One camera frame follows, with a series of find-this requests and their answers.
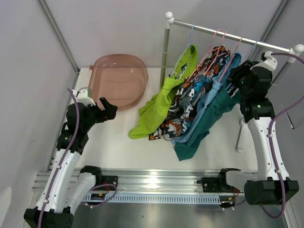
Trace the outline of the light blue shorts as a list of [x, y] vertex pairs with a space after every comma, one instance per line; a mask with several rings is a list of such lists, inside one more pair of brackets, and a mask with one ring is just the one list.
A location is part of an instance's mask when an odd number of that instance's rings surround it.
[[227, 59], [226, 63], [224, 64], [224, 66], [221, 69], [221, 71], [219, 72], [219, 74], [212, 79], [211, 90], [198, 100], [197, 108], [196, 108], [197, 114], [195, 115], [195, 118], [194, 118], [193, 122], [191, 123], [190, 128], [185, 132], [184, 135], [180, 135], [179, 137], [172, 139], [172, 141], [171, 141], [172, 144], [186, 143], [190, 139], [190, 137], [194, 133], [194, 130], [197, 128], [197, 125], [199, 124], [199, 121], [201, 120], [203, 114], [207, 110], [208, 105], [211, 103], [211, 101], [214, 99], [216, 94], [220, 91], [220, 89], [223, 87], [226, 80], [228, 79], [230, 71], [232, 69], [238, 67], [241, 64], [242, 56], [238, 52], [235, 54], [230, 67], [228, 68], [222, 81], [219, 83], [218, 81], [219, 81], [221, 75], [223, 74], [225, 67], [229, 63], [230, 59], [231, 59], [231, 56]]

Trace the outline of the teal green shorts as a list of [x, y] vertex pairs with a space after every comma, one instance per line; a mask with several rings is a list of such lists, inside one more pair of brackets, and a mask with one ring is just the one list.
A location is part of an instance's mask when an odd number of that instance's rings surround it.
[[197, 114], [187, 134], [174, 140], [179, 161], [191, 159], [210, 128], [224, 113], [232, 111], [241, 101], [240, 90], [230, 82], [215, 83], [211, 91], [200, 99]]

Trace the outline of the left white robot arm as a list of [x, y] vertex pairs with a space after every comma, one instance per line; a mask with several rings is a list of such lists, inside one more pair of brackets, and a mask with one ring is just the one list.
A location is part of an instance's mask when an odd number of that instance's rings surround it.
[[74, 99], [66, 112], [66, 122], [57, 139], [55, 159], [46, 186], [32, 209], [26, 209], [24, 220], [31, 228], [70, 228], [74, 214], [85, 195], [104, 186], [99, 167], [86, 165], [70, 188], [70, 179], [88, 142], [88, 132], [98, 123], [113, 120], [117, 106], [104, 97], [97, 103]]

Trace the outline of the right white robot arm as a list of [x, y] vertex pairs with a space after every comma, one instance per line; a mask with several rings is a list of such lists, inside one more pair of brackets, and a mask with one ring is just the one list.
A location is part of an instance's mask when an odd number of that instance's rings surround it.
[[283, 163], [276, 138], [277, 116], [266, 96], [276, 67], [274, 57], [258, 64], [247, 60], [228, 77], [241, 93], [240, 110], [254, 142], [258, 171], [257, 180], [252, 180], [240, 170], [225, 169], [217, 187], [224, 192], [237, 188], [250, 205], [283, 205], [299, 191], [298, 181], [290, 179]]

